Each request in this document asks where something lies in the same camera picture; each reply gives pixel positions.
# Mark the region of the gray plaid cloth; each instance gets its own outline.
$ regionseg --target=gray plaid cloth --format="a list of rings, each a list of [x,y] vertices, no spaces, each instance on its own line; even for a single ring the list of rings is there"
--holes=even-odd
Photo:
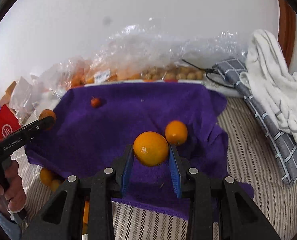
[[[228,59],[216,64],[220,75],[244,96],[247,106],[265,133],[281,171],[283,182],[291,187],[297,182],[297,146],[293,136],[284,133],[274,125],[262,105],[253,97],[250,90],[241,83],[240,73],[247,71],[245,64],[238,59]]]

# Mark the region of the human hand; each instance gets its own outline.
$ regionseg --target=human hand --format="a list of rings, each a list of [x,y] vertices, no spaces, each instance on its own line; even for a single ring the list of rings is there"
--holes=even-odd
[[[17,174],[19,170],[19,164],[16,160],[12,160],[10,167],[4,173],[5,178],[8,179],[10,187],[4,192],[3,187],[0,185],[0,212],[5,217],[10,218],[10,213],[7,208],[16,212],[21,210],[25,205],[26,195],[22,186],[22,179]]]

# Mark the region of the white logo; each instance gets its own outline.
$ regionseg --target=white logo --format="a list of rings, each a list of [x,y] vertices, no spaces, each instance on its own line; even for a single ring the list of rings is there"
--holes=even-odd
[[[2,127],[2,135],[3,135],[3,137],[8,136],[12,132],[13,132],[12,127],[9,124],[3,125],[3,127]]]

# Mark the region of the barcode sticker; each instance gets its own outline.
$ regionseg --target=barcode sticker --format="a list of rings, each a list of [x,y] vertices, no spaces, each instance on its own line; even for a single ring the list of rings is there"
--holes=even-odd
[[[105,71],[98,71],[94,75],[94,83],[100,84],[103,83],[105,80],[107,80],[110,77],[110,70]]]

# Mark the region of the blue gripper pad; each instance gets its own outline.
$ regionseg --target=blue gripper pad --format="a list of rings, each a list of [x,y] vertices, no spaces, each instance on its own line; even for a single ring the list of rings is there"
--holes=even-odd
[[[125,163],[123,174],[122,174],[122,180],[121,180],[122,196],[124,196],[125,192],[127,191],[127,187],[131,177],[133,161],[134,161],[134,152],[133,152],[133,146],[132,146],[131,150],[129,151],[129,154],[127,155],[127,161]]]
[[[174,153],[169,147],[170,151],[170,160],[169,160],[169,169],[170,169],[170,175],[172,178],[173,183],[173,189],[178,198],[181,198],[182,196],[182,189],[181,189],[181,175],[179,174],[179,170],[175,161]]]

